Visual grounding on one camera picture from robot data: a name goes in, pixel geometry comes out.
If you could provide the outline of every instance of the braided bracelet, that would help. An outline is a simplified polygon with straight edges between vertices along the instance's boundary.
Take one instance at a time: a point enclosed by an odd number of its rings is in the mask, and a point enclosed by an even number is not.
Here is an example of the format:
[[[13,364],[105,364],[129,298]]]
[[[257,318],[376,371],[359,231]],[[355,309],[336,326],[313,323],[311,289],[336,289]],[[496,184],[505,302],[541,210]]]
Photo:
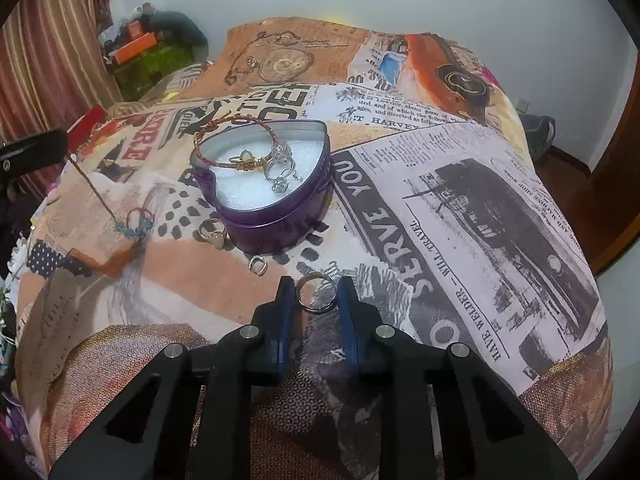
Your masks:
[[[290,152],[290,148],[287,143],[278,140],[276,134],[265,121],[252,117],[250,115],[236,114],[233,116],[229,116],[229,114],[230,112],[227,112],[222,117],[209,121],[193,135],[193,145],[196,156],[208,166],[216,166],[218,168],[231,168],[232,170],[238,171],[251,171],[255,170],[256,168],[265,168],[272,159],[279,160],[279,158],[281,158],[280,154]],[[243,150],[239,156],[232,156],[229,159],[229,162],[219,162],[217,160],[212,160],[205,157],[200,151],[200,144],[202,142],[202,137],[204,137],[204,134],[217,129],[217,127],[222,123],[226,123],[227,121],[234,121],[236,119],[252,121],[254,123],[260,124],[260,126],[267,130],[267,133],[271,136],[271,152],[269,152],[266,156],[255,158],[255,155],[252,152],[250,152],[249,150]]]

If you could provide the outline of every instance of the metal screw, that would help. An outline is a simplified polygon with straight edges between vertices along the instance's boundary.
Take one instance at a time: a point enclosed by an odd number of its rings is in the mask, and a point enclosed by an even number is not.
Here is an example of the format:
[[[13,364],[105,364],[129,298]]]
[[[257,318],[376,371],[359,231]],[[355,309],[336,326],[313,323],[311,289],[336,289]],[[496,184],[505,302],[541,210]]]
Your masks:
[[[240,335],[245,339],[253,339],[260,333],[257,326],[245,325],[240,329]]]
[[[380,325],[376,328],[376,334],[378,334],[382,339],[388,339],[396,334],[396,329],[391,325]]]
[[[453,343],[453,345],[451,345],[451,353],[456,357],[466,357],[469,355],[469,352],[471,352],[471,350],[469,350],[469,347],[464,343]]]
[[[164,355],[166,355],[169,359],[173,359],[174,357],[178,357],[178,355],[182,354],[182,345],[178,343],[171,343],[164,347]]]

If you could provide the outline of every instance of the silver ring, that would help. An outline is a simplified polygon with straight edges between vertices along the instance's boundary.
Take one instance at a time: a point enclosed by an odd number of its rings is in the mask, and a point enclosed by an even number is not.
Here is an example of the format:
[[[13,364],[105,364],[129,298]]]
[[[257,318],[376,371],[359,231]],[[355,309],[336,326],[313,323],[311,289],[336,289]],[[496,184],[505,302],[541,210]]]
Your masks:
[[[305,285],[306,282],[310,282],[311,280],[325,280],[326,282],[329,282],[331,284],[331,288],[333,289],[332,290],[333,295],[329,300],[329,303],[327,303],[325,306],[322,306],[320,308],[311,308],[310,306],[306,306],[304,303],[302,303],[302,300],[300,299],[300,295],[302,293],[302,287]],[[296,284],[296,299],[300,304],[300,308],[302,308],[302,310],[304,310],[305,312],[308,312],[309,314],[326,314],[337,303],[338,287],[335,285],[335,282],[332,279],[332,277],[325,274],[324,272],[317,272],[317,271],[308,272],[304,276],[302,276],[302,278],[300,278],[298,280],[298,283]]]
[[[258,270],[258,272],[254,270],[254,265],[256,262],[260,262],[262,264],[262,268]],[[249,270],[252,273],[257,274],[258,276],[261,276],[265,272],[267,272],[267,267],[269,267],[267,260],[265,260],[262,256],[260,256],[260,254],[256,254],[253,258],[249,260]]]
[[[280,174],[276,177],[270,176],[271,170],[276,165],[281,165],[282,162],[271,159],[269,163],[264,168],[264,177],[267,181],[271,182],[271,190],[274,193],[284,193],[287,189],[289,189],[289,177],[293,180],[299,180],[302,182],[302,178],[298,176],[298,172],[296,171],[296,161],[293,160],[292,156],[287,156],[284,160],[284,164],[288,166],[284,168],[280,172]]]
[[[222,225],[222,231],[215,228],[217,224]],[[214,228],[213,232],[203,229],[209,225]],[[198,227],[198,233],[204,241],[210,243],[217,249],[222,249],[222,247],[225,246],[226,226],[220,218],[207,218],[203,220],[200,227]]]

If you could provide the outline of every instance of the gold ring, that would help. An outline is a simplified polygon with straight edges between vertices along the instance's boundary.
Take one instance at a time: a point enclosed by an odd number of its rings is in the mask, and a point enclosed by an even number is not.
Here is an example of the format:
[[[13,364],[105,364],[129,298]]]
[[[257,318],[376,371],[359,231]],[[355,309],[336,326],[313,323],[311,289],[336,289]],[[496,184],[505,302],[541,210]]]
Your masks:
[[[222,225],[222,231],[215,229],[216,224]],[[214,227],[215,230],[213,232],[203,229],[209,225]],[[198,227],[198,232],[204,241],[210,243],[215,248],[222,249],[225,246],[226,226],[220,218],[207,218],[206,220],[203,220],[200,227]]]

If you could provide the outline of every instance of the curtain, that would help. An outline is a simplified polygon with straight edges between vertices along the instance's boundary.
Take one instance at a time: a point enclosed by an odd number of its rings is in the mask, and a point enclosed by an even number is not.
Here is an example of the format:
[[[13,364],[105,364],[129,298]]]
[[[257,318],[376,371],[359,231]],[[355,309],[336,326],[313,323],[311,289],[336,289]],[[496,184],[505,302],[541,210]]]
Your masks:
[[[97,31],[109,0],[20,0],[0,31],[0,134],[5,142],[68,128],[95,105],[121,101],[102,61]],[[96,15],[99,5],[100,20]],[[37,197],[60,174],[22,177]]]

